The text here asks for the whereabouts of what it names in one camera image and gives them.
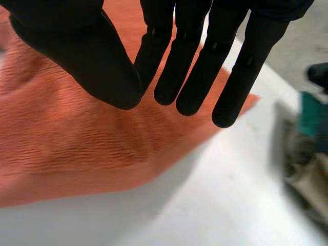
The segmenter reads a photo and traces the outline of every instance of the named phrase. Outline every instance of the orange towel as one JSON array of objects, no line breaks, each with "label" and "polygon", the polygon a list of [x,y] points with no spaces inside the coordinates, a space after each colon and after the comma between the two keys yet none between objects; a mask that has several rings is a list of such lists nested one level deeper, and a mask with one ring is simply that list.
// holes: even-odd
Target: orange towel
[{"label": "orange towel", "polygon": [[[105,1],[104,9],[134,60],[146,31],[139,1]],[[192,117],[157,104],[156,81],[139,106],[121,111],[26,46],[8,27],[8,14],[0,14],[0,32],[9,30],[0,71],[0,207],[140,186],[219,130],[211,113],[226,71]],[[243,112],[256,100],[249,96]]]}]

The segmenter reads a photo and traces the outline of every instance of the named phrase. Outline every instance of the gloved hand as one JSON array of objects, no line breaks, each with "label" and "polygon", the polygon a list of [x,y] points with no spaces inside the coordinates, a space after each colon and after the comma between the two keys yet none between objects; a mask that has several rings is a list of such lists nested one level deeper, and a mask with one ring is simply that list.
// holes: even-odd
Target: gloved hand
[{"label": "gloved hand", "polygon": [[[313,0],[140,0],[147,25],[134,66],[146,91],[169,45],[176,7],[177,35],[154,97],[162,105],[176,101],[177,110],[195,114],[207,96],[233,44],[248,10],[252,13],[245,41],[228,82],[214,108],[212,120],[218,127],[231,126],[244,104],[271,48],[283,37],[290,21],[302,17]],[[199,45],[203,22],[209,15],[208,35],[203,49],[180,94]]]},{"label": "gloved hand", "polygon": [[120,109],[141,100],[140,78],[104,0],[0,0],[20,38],[47,56],[92,96]]}]

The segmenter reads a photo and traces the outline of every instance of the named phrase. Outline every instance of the white table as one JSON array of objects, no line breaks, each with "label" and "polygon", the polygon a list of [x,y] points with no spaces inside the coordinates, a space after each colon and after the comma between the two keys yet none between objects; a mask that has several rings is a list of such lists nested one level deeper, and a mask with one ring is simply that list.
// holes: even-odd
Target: white table
[{"label": "white table", "polygon": [[144,187],[1,209],[0,245],[327,245],[282,183],[281,122],[297,92],[267,66],[253,92],[263,100],[236,125]]}]

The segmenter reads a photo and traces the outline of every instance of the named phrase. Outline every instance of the floor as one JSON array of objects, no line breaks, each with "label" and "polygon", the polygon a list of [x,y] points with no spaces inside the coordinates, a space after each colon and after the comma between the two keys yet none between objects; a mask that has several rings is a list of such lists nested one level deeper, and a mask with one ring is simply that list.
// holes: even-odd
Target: floor
[{"label": "floor", "polygon": [[[305,16],[291,22],[285,36],[275,45],[267,63],[297,90],[317,93],[304,77],[306,67],[328,62],[328,2],[315,0]],[[247,18],[238,30],[244,38]]]}]

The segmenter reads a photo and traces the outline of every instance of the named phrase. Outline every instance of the glove finger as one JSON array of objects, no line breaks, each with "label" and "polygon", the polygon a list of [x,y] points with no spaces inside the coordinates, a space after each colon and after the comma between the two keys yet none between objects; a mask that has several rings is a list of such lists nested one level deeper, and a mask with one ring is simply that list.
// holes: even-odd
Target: glove finger
[{"label": "glove finger", "polygon": [[211,3],[211,0],[177,0],[177,34],[155,88],[158,103],[169,105],[177,97],[198,48]]},{"label": "glove finger", "polygon": [[209,16],[207,38],[199,57],[176,101],[177,110],[195,114],[204,102],[235,39],[248,8],[223,6],[214,1]]},{"label": "glove finger", "polygon": [[120,109],[140,102],[139,76],[101,8],[95,25],[64,32],[35,32],[13,15],[10,19],[22,40],[71,74],[90,95]]},{"label": "glove finger", "polygon": [[236,121],[267,56],[288,24],[251,14],[236,64],[212,113],[215,125],[227,128]]},{"label": "glove finger", "polygon": [[170,43],[175,0],[140,0],[147,32],[134,62],[146,92]]}]

